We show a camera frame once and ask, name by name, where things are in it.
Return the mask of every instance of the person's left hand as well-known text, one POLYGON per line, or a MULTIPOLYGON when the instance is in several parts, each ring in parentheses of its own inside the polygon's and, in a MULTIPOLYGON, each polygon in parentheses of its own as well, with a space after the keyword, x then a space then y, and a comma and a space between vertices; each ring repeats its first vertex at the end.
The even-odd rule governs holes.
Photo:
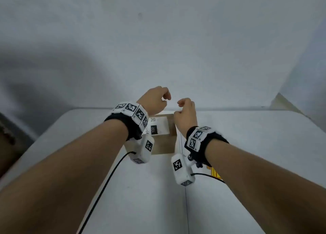
POLYGON ((149 116, 160 113, 167 105, 167 101, 163 101, 162 97, 171 100, 171 94, 167 87, 157 86, 149 89, 138 101, 149 116))

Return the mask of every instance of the hand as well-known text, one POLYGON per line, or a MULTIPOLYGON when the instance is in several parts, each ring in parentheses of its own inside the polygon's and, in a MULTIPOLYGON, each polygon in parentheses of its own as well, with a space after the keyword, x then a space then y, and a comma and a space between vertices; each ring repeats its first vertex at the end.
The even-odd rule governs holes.
POLYGON ((178 101, 178 104, 183 108, 182 111, 174 112, 174 122, 183 137, 186 138, 188 130, 198 125, 195 103, 190 98, 183 98, 178 101))
POLYGON ((149 116, 160 113, 167 105, 166 101, 162 101, 162 97, 171 100, 171 94, 167 87, 157 86, 149 89, 138 101, 149 116))

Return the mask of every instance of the black cable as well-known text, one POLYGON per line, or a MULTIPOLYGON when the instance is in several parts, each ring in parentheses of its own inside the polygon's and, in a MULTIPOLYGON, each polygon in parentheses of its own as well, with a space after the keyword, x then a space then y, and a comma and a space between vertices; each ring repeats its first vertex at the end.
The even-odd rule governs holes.
POLYGON ((207 176, 207 177, 211 177, 211 178, 214 178, 214 179, 216 179, 216 180, 219 180, 219 181, 221 181, 222 183, 225 183, 223 180, 221 180, 221 179, 218 179, 218 178, 216 178, 216 177, 214 177, 214 176, 211 176, 211 175, 208 175, 208 174, 204 174, 204 173, 192 173, 192 174, 190 174, 191 176, 194 176, 194 175, 203 175, 203 176, 207 176))
POLYGON ((100 198, 101 198, 101 196, 102 196, 102 194, 103 194, 103 192, 104 192, 104 190, 105 190, 105 188, 106 188, 106 185, 108 185, 108 182, 110 181, 110 179, 111 179, 113 173, 115 172, 116 168, 117 168, 118 165, 121 163, 121 161, 122 161, 122 160, 123 160, 123 159, 124 159, 128 154, 130 154, 130 153, 132 153, 132 154, 136 154, 134 151, 127 152, 127 153, 126 153, 126 154, 125 154, 125 155, 120 159, 120 161, 117 163, 117 165, 114 167, 114 169, 113 169, 112 172, 111 172, 111 175, 108 177, 108 180, 107 180, 106 183, 104 184, 103 189, 101 190, 101 192, 100 192, 98 198, 96 199, 96 201, 95 201, 95 203, 94 203, 94 205, 93 205, 91 211, 89 212, 89 214, 88 214, 88 216, 87 216, 85 222, 83 223, 83 225, 82 225, 80 231, 78 232, 78 234, 81 234, 81 233, 83 232, 83 230, 84 230, 84 228, 85 228, 85 226, 86 226, 86 224, 87 224, 89 218, 91 217, 92 212, 94 211, 94 209, 95 209, 95 207, 96 207, 96 204, 97 204, 98 201, 100 200, 100 198))

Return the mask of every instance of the forearm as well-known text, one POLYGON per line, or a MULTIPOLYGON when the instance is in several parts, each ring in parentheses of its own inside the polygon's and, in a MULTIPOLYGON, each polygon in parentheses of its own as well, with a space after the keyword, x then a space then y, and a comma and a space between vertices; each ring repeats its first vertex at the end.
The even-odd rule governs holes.
POLYGON ((76 232, 127 136, 106 121, 14 180, 0 193, 1 232, 76 232))
POLYGON ((222 141, 212 140, 205 156, 266 233, 326 229, 323 187, 222 141))

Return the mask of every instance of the black wrist strap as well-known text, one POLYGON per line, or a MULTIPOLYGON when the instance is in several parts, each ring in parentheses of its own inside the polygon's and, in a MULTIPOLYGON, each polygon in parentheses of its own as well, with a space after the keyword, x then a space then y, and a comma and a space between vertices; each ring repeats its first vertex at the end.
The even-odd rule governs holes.
POLYGON ((223 141, 223 142, 228 143, 228 144, 229 144, 229 142, 225 138, 223 138, 222 135, 220 135, 220 134, 218 134, 216 132, 209 133, 209 134, 207 134, 206 138, 201 142, 201 146, 200 146, 199 151, 196 152, 196 151, 190 149, 189 147, 187 147, 187 142, 188 142, 189 136, 196 129, 196 127, 198 127, 198 126, 193 126, 188 130, 187 137, 186 137, 187 141, 185 142, 185 148, 190 151, 191 157, 196 162, 200 162, 202 164, 205 164, 205 165, 211 167, 210 163, 207 161, 207 159, 205 157, 205 150, 206 150, 206 147, 207 147, 208 143, 212 139, 217 139, 217 140, 223 141))
POLYGON ((120 120, 126 125, 126 127, 128 129, 128 138, 127 138, 127 140, 129 140, 131 138, 139 139, 138 137, 141 137, 141 129, 132 120, 131 117, 126 116, 126 115, 124 115, 122 113, 117 113, 117 114, 111 114, 104 121, 108 121, 108 120, 112 120, 112 119, 120 120))

